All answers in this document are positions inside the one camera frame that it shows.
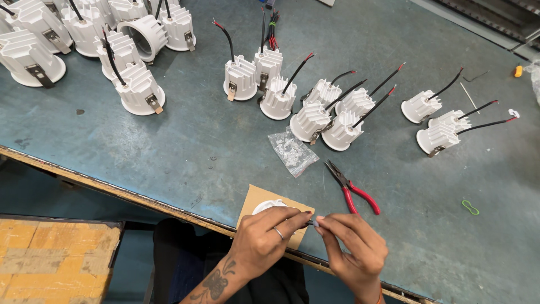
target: black pants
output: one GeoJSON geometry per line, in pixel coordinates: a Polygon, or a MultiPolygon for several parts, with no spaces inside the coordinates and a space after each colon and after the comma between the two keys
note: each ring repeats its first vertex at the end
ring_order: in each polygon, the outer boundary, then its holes
{"type": "MultiPolygon", "coordinates": [[[[210,232],[196,236],[192,225],[166,219],[154,230],[154,303],[181,301],[229,251],[232,239],[210,232]]],[[[309,304],[303,265],[282,258],[226,303],[309,304]]]]}

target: orange bracelet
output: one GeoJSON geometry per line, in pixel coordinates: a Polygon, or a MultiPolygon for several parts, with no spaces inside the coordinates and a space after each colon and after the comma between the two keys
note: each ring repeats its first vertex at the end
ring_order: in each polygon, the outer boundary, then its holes
{"type": "Polygon", "coordinates": [[[381,304],[381,300],[382,300],[382,284],[381,284],[381,291],[380,291],[380,295],[379,295],[379,300],[377,301],[377,304],[381,304]]]}

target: cardboard square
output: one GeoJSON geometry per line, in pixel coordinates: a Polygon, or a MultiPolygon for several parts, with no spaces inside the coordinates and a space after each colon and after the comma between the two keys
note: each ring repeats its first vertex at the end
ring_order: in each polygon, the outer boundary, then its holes
{"type": "MultiPolygon", "coordinates": [[[[299,202],[295,202],[281,195],[277,195],[270,191],[266,191],[252,184],[249,184],[249,190],[246,195],[246,200],[244,201],[244,206],[242,206],[240,217],[238,217],[237,227],[240,225],[240,220],[242,220],[242,217],[244,217],[244,215],[252,214],[253,210],[255,210],[255,208],[260,203],[264,201],[275,201],[277,199],[282,199],[283,203],[289,207],[297,208],[302,212],[310,210],[312,214],[315,214],[315,208],[308,207],[304,204],[300,204],[299,202]]],[[[306,230],[307,227],[297,230],[296,234],[294,234],[289,240],[289,244],[287,245],[287,247],[298,250],[298,246],[300,245],[300,242],[302,241],[306,230]]]]}

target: white stick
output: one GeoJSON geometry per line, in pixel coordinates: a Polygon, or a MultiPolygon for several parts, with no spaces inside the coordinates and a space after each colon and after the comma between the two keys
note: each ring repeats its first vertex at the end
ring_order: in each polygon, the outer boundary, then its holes
{"type": "Polygon", "coordinates": [[[473,101],[473,99],[471,98],[471,96],[469,95],[469,93],[467,92],[467,90],[465,90],[465,87],[463,86],[463,83],[460,82],[460,85],[461,85],[461,87],[463,88],[463,90],[465,91],[465,94],[467,94],[467,97],[469,97],[469,100],[471,101],[472,106],[473,106],[474,109],[476,110],[476,109],[477,109],[477,108],[476,108],[476,105],[474,104],[474,101],[473,101]]]}

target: red pliers handle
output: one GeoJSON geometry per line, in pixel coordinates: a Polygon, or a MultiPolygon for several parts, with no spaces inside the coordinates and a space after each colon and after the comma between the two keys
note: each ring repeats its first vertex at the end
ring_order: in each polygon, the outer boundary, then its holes
{"type": "MultiPolygon", "coordinates": [[[[350,189],[354,193],[362,196],[362,198],[365,199],[369,203],[369,205],[373,208],[373,212],[375,213],[375,215],[381,214],[381,209],[379,209],[379,205],[377,205],[375,200],[371,196],[369,196],[369,194],[365,193],[360,188],[355,187],[350,180],[349,180],[349,184],[350,184],[350,189]]],[[[343,188],[341,188],[341,190],[343,190],[343,193],[345,194],[345,200],[347,201],[347,206],[349,207],[349,211],[351,213],[358,214],[358,211],[356,211],[356,207],[354,207],[353,198],[350,195],[349,188],[343,187],[343,188]]]]}

